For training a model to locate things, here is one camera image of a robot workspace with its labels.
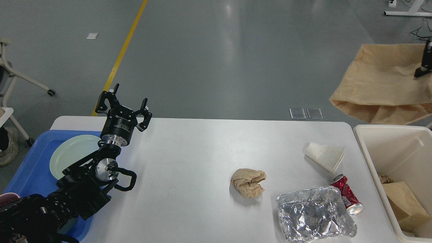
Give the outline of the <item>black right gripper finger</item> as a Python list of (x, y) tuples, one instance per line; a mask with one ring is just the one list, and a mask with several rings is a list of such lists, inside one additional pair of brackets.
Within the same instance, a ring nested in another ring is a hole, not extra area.
[(420, 78), (432, 72), (432, 38), (430, 37), (423, 49), (421, 65), (415, 70), (414, 77)]

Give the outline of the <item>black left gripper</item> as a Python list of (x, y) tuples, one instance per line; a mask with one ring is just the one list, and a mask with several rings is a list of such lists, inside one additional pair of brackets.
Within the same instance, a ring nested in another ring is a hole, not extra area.
[[(134, 128), (140, 132), (145, 131), (152, 118), (152, 113), (148, 110), (148, 98), (144, 98), (140, 109), (133, 111), (132, 115), (123, 117), (123, 108), (118, 101), (116, 94), (120, 84), (116, 84), (114, 89), (102, 91), (95, 107), (96, 114), (105, 114), (106, 122), (103, 126), (100, 138), (104, 143), (111, 143), (117, 146), (128, 146), (131, 142)], [(137, 118), (142, 116), (143, 121), (138, 123)]]

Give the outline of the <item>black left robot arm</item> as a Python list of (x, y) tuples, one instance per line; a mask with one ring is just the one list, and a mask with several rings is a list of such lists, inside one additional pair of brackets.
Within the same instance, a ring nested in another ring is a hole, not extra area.
[(1, 205), (1, 242), (19, 236), (29, 243), (77, 243), (79, 240), (60, 230), (72, 219), (88, 220), (107, 203), (111, 189), (131, 191), (136, 172), (121, 168), (116, 158), (130, 144), (134, 129), (145, 131), (152, 113), (144, 98), (139, 110), (123, 106), (113, 90), (103, 91), (95, 108), (106, 114), (99, 148), (63, 170), (58, 189), (44, 197), (32, 194)]

